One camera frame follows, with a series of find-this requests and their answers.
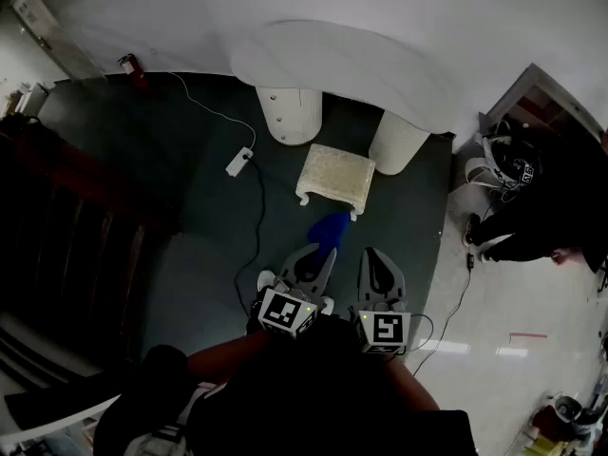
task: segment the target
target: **white cable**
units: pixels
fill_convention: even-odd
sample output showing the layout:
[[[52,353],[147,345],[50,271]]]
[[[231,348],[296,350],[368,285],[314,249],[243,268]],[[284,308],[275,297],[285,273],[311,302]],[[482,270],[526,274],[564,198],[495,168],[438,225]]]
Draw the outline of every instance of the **white cable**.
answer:
[[[197,102],[196,100],[194,100],[191,96],[190,93],[188,92],[188,86],[186,85],[186,82],[181,78],[180,75],[171,72],[171,71],[167,71],[169,74],[173,74],[175,77],[179,78],[181,83],[183,84],[183,88],[186,90],[186,96],[188,97],[188,100],[190,100],[193,103],[196,103],[198,106],[203,107],[204,109],[206,109],[209,113],[213,113],[214,115],[220,115],[220,117],[225,118],[226,120],[230,121],[230,122],[237,122],[237,124],[243,124],[245,125],[247,128],[249,128],[253,133],[254,133],[254,141],[251,144],[251,147],[249,147],[250,150],[254,150],[254,145],[256,145],[256,131],[254,130],[254,128],[252,126],[250,126],[249,124],[242,122],[241,120],[237,120],[234,118],[230,118],[227,117],[226,115],[224,115],[223,113],[219,113],[218,111],[214,111],[211,108],[207,108],[204,104],[201,104],[199,102]]]

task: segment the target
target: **white table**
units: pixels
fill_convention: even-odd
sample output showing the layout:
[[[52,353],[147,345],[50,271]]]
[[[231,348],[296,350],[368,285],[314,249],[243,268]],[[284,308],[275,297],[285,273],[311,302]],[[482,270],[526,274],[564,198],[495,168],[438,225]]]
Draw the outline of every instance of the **white table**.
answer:
[[[369,30],[315,21],[276,22],[236,48],[231,67],[257,88],[271,134],[309,142],[321,127],[322,92],[385,111],[370,147],[384,174],[396,174],[429,133],[448,132],[454,86],[424,53]]]

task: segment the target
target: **tile floor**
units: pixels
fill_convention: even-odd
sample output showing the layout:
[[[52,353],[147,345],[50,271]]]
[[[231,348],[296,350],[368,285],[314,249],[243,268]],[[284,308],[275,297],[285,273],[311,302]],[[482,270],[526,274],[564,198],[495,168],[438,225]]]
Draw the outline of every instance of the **tile floor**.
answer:
[[[425,308],[435,334],[408,356],[412,371],[436,345],[432,340],[441,335],[466,285],[461,241],[466,218],[471,208],[483,215],[488,205],[479,186],[466,185],[450,195]],[[587,402],[600,369],[599,331],[606,328],[607,305],[596,298],[597,282],[586,266],[558,267],[548,258],[487,264],[476,259],[462,307],[417,378],[442,409],[468,413],[479,454],[503,455],[546,390]],[[547,337],[509,339],[510,333]],[[412,346],[428,334],[423,319]]]

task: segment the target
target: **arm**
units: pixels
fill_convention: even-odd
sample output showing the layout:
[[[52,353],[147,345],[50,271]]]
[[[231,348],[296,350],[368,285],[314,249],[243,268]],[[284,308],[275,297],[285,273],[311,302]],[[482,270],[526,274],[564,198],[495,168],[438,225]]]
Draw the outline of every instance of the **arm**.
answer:
[[[395,356],[385,362],[384,374],[395,392],[411,410],[439,410],[430,393],[409,372],[403,361]]]
[[[272,335],[258,331],[188,356],[188,370],[199,382],[223,384],[258,353],[271,345]]]

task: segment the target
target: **red fire extinguisher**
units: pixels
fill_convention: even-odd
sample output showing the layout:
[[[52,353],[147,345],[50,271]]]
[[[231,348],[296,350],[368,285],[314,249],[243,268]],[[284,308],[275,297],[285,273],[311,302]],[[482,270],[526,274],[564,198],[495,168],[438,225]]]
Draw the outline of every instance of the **red fire extinguisher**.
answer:
[[[133,54],[127,54],[119,59],[118,62],[123,67],[124,72],[134,87],[142,90],[148,89],[148,82],[143,74],[143,69]]]

